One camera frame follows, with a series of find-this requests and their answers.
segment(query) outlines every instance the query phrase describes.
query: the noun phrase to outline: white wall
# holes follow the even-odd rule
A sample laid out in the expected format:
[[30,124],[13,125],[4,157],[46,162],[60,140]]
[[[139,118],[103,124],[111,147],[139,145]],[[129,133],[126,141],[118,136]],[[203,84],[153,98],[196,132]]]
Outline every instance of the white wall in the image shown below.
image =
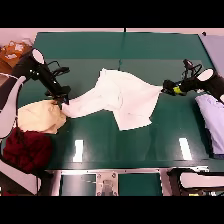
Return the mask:
[[[111,31],[122,32],[123,28],[0,28],[0,46],[8,44],[10,40],[21,41],[30,38],[33,42],[37,32],[61,32],[61,31]],[[128,32],[168,32],[201,34],[205,31],[208,35],[223,35],[224,28],[127,28]]]

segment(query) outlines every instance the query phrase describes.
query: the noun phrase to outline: light blue cloth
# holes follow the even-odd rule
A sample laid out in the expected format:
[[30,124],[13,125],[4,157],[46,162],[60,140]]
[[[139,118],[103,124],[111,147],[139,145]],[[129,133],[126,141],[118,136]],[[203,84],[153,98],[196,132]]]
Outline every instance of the light blue cloth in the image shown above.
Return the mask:
[[204,94],[195,98],[211,134],[215,155],[224,155],[224,105],[213,96]]
[[224,36],[199,35],[215,69],[224,77]]

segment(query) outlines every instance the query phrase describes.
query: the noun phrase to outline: cream colored cloth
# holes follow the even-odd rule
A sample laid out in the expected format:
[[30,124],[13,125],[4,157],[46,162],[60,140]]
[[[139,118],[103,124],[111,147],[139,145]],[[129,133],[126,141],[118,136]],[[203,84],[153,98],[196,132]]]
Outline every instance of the cream colored cloth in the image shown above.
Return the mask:
[[18,126],[23,131],[56,134],[66,122],[66,116],[55,100],[28,104],[18,110]]
[[95,88],[62,104],[62,111],[76,118],[100,111],[112,111],[120,130],[151,124],[151,116],[162,86],[150,85],[128,72],[102,69]]

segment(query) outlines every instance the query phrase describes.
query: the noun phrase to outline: green table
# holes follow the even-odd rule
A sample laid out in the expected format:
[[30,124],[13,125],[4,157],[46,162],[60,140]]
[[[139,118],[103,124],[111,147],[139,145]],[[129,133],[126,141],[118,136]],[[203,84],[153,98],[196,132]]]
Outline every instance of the green table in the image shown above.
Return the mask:
[[[58,77],[70,85],[70,98],[94,87],[102,68],[131,72],[154,85],[164,79],[180,80],[182,60],[212,63],[197,35],[157,33],[38,33],[34,47],[46,61],[58,60],[70,73]],[[46,99],[38,81],[21,91],[19,107]],[[194,100],[196,94],[172,97],[162,94],[152,115],[152,124],[135,130],[118,130],[113,114],[100,111],[68,119],[52,136],[54,152],[48,169],[113,169],[209,165],[224,168],[222,161],[208,157],[203,118]],[[193,160],[183,161],[179,138],[187,138]],[[84,140],[83,162],[74,163],[75,140]]]

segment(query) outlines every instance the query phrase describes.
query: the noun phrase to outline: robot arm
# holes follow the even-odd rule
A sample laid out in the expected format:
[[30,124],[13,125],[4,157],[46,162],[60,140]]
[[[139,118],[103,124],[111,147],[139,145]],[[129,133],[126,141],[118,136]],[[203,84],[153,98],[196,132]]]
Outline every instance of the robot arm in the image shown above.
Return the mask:
[[61,87],[55,78],[60,72],[68,71],[69,68],[62,67],[51,72],[37,49],[24,54],[13,68],[9,79],[0,87],[0,139],[7,137],[13,127],[17,116],[18,95],[23,84],[29,79],[39,79],[48,90],[46,95],[69,104],[70,87]]
[[[186,59],[184,60],[184,64],[186,71],[184,72],[185,76],[183,80],[176,83],[170,80],[165,80],[162,91],[173,96],[185,96],[187,92],[191,90],[196,91],[203,89],[224,104],[224,78],[213,69],[207,69],[202,73],[199,73],[202,66],[193,66],[193,64]],[[191,71],[191,77],[187,77],[189,71]]]

